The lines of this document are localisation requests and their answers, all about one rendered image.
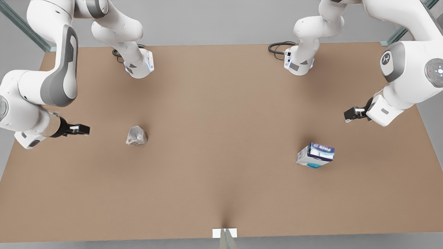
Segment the grey crumpled bag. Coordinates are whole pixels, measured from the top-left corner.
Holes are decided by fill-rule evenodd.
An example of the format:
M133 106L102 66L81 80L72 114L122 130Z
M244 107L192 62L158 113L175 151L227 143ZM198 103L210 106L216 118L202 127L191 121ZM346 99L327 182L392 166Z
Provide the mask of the grey crumpled bag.
M140 126L132 127L127 136L126 144L130 146L145 145L148 141L148 137Z

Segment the white and blue box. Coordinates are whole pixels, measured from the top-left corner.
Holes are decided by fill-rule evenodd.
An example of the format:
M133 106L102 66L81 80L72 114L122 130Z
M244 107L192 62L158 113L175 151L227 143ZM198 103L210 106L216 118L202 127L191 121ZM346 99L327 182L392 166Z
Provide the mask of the white and blue box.
M319 168L334 160L335 148L310 143L298 154L296 163L310 168Z

